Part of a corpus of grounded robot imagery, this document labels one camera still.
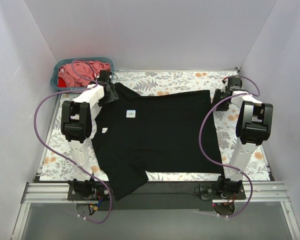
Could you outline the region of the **black t-shirt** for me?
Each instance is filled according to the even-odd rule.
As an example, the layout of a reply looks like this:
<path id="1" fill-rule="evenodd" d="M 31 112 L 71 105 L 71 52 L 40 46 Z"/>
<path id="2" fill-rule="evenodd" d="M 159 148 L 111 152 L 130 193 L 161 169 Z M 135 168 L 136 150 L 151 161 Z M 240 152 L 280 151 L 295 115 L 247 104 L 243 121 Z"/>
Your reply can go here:
<path id="1" fill-rule="evenodd" d="M 141 96 L 121 83 L 119 99 L 95 118 L 92 146 L 119 200 L 143 186 L 147 174 L 221 174 L 209 90 Z"/>

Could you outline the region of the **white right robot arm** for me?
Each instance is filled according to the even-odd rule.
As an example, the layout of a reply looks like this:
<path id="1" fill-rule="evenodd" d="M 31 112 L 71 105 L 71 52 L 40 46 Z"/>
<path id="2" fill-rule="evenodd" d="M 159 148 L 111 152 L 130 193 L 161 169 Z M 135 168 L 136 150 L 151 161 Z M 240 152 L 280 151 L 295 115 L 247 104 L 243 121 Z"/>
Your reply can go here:
<path id="1" fill-rule="evenodd" d="M 243 88 L 243 81 L 251 81 L 247 77 L 232 75 L 226 76 L 222 83 L 223 89 L 216 89 L 212 106 L 216 111 L 227 111 L 231 104 L 239 108 L 239 116 L 236 122 L 236 144 L 228 165 L 224 168 L 224 174 L 219 176 L 216 182 L 217 195 L 222 199 L 234 197 L 243 191 L 242 180 L 244 171 L 253 153 L 269 139 L 271 135 L 273 105 L 256 99 L 260 95 L 250 93 Z"/>

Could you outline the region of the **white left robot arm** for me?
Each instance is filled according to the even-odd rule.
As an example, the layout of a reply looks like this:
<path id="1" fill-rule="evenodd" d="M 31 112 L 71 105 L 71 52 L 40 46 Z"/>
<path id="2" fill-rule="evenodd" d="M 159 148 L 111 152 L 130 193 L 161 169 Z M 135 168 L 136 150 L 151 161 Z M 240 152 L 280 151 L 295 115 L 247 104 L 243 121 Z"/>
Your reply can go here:
<path id="1" fill-rule="evenodd" d="M 74 193 L 85 200 L 93 200 L 97 195 L 96 182 L 91 177 L 88 139 L 93 131 L 91 109 L 119 99 L 113 84 L 113 73 L 101 70 L 87 89 L 73 100 L 66 100 L 61 108 L 61 133 L 65 136 L 76 163 L 74 179 L 68 181 Z"/>

